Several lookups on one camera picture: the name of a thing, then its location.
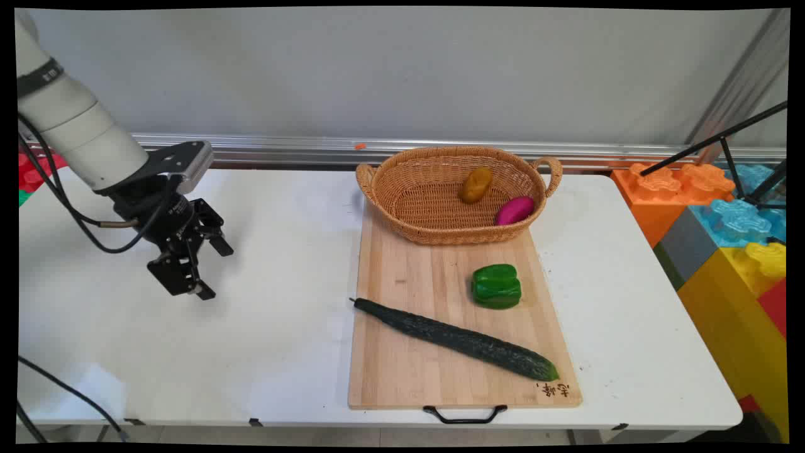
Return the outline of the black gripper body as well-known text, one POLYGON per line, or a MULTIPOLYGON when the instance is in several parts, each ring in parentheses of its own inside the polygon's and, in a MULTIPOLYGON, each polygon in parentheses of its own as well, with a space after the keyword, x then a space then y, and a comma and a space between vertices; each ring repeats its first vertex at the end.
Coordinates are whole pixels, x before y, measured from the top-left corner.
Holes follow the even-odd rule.
POLYGON ((113 210, 137 221, 135 243, 155 244, 162 254, 184 254, 183 234, 195 215, 190 201, 178 193, 179 177, 144 177, 110 189, 113 210))

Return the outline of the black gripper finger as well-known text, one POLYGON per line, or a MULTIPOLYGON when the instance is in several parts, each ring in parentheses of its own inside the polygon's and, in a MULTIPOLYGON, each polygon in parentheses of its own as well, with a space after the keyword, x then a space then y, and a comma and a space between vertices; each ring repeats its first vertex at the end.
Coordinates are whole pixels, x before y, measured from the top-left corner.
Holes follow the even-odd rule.
POLYGON ((207 241, 220 256, 233 255, 234 249, 225 240, 222 230, 223 218, 203 199, 192 200, 191 206, 194 215, 189 224, 189 241, 195 250, 207 241))
POLYGON ((211 300, 216 293, 199 275, 198 252, 203 243, 165 243, 159 256, 147 264, 152 276, 172 296, 193 294, 211 300))

